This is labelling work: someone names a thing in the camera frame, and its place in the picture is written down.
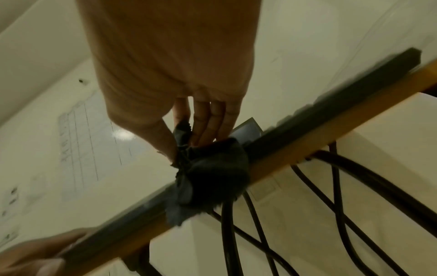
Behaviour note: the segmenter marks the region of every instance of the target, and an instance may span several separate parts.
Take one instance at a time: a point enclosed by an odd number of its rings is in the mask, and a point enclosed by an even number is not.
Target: grid chart
[[[64,201],[151,149],[146,141],[109,120],[99,91],[62,114],[58,124]]]

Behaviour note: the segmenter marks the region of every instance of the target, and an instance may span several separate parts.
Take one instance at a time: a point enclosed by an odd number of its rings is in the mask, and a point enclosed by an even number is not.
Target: fingernail
[[[49,260],[43,267],[41,267],[36,276],[54,276],[64,265],[64,260],[53,259]]]

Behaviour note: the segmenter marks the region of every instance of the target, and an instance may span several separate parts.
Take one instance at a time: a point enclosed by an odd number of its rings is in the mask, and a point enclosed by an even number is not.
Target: white wall
[[[253,116],[264,129],[274,125],[367,64],[392,51],[420,46],[424,38],[437,34],[428,28],[436,17],[430,16],[427,11],[434,10],[427,5],[433,7],[434,1],[418,1],[415,6],[410,2],[397,6],[394,0],[303,3],[264,2],[254,75],[238,123]],[[436,42],[427,41],[422,44],[425,60],[435,56]],[[89,84],[80,84],[79,78]],[[61,201],[57,118],[96,88],[88,60],[0,128],[0,192],[17,184],[26,191],[30,179],[41,173],[50,184],[50,192],[32,212],[1,226],[4,231],[20,225],[19,238],[9,245],[98,225],[174,178],[175,170],[165,158],[149,151],[76,200]],[[416,96],[342,139],[339,151],[435,209],[437,177],[432,160],[437,153],[437,129],[431,119],[436,117],[435,105],[434,99]],[[165,119],[170,123],[170,116]],[[332,194],[328,166],[311,162],[301,167]],[[360,275],[341,245],[333,214],[290,170],[263,185],[275,191],[255,204],[274,250],[302,275]],[[411,275],[432,275],[437,241],[351,178],[342,176],[342,187],[346,213],[368,235]],[[235,223],[256,235],[241,202],[236,204]],[[351,236],[374,270],[393,275]],[[263,254],[238,241],[246,274],[269,275]],[[157,238],[152,243],[152,262],[165,275],[224,275],[218,223],[201,216]]]

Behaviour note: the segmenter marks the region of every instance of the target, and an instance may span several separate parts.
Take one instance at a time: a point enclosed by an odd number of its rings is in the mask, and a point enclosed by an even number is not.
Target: hand
[[[85,236],[90,229],[26,241],[0,253],[0,276],[58,276],[64,260],[56,255]]]
[[[174,160],[162,117],[189,119],[191,144],[225,139],[252,75],[261,0],[76,0],[108,115]]]

